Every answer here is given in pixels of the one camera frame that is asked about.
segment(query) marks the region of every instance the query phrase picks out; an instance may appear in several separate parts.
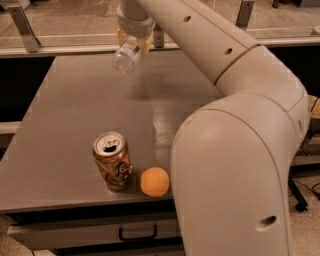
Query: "glass panel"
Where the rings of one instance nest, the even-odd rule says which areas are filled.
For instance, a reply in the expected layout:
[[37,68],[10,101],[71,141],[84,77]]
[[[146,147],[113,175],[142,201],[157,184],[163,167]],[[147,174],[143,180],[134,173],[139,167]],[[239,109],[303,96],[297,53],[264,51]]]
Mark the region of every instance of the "glass panel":
[[[198,0],[236,23],[242,0]],[[302,8],[296,2],[256,0],[247,32],[255,38],[320,35],[320,7]],[[117,45],[119,0],[42,0],[25,9],[29,23],[42,46]],[[6,9],[18,0],[0,0]],[[23,47],[10,14],[0,11],[0,48]]]
[[[242,0],[199,0],[236,24]],[[257,39],[320,36],[320,1],[255,0],[247,32]],[[319,7],[303,7],[307,3]]]
[[118,2],[35,1],[25,13],[43,46],[116,44]]
[[250,35],[255,38],[317,36],[314,30],[320,28],[320,8],[303,8],[295,1],[279,3],[278,8],[273,8],[272,2],[255,1],[247,29]]

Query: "screw hole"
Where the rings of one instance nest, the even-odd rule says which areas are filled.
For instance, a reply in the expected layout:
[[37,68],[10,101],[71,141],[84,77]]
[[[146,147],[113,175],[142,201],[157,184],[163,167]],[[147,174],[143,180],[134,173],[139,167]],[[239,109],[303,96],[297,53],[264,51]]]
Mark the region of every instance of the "screw hole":
[[191,16],[187,16],[187,17],[185,17],[184,19],[183,19],[183,22],[184,23],[187,23],[187,22],[189,22],[191,20]]
[[276,220],[276,216],[264,218],[257,223],[256,229],[258,231],[266,231],[276,222]]
[[229,55],[231,53],[232,53],[232,48],[229,48],[224,52],[224,55]]

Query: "can lid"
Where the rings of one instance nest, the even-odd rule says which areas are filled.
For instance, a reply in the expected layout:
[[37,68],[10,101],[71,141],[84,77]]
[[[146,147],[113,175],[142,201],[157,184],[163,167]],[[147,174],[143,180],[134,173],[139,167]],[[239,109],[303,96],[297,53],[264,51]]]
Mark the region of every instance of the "can lid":
[[118,132],[106,132],[101,134],[94,142],[93,149],[100,156],[115,156],[125,146],[124,137]]

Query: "table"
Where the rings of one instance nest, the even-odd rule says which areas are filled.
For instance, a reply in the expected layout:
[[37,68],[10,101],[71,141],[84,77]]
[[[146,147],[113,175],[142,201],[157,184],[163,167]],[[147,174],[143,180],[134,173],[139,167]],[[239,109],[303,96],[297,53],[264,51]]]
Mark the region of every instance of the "table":
[[[13,223],[8,234],[33,250],[183,255],[171,188],[150,198],[140,175],[153,166],[170,173],[179,126],[220,95],[179,50],[151,52],[129,76],[111,59],[55,59],[0,162],[0,213]],[[110,130],[127,139],[134,170],[120,192],[106,188],[92,156]]]

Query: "drawer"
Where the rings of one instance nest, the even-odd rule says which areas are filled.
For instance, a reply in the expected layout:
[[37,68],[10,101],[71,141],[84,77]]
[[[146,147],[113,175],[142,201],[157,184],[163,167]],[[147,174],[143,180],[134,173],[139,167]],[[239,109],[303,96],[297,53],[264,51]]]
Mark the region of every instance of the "drawer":
[[32,250],[83,247],[180,236],[175,213],[13,225],[8,235]]
[[61,256],[185,256],[181,237],[58,249]]

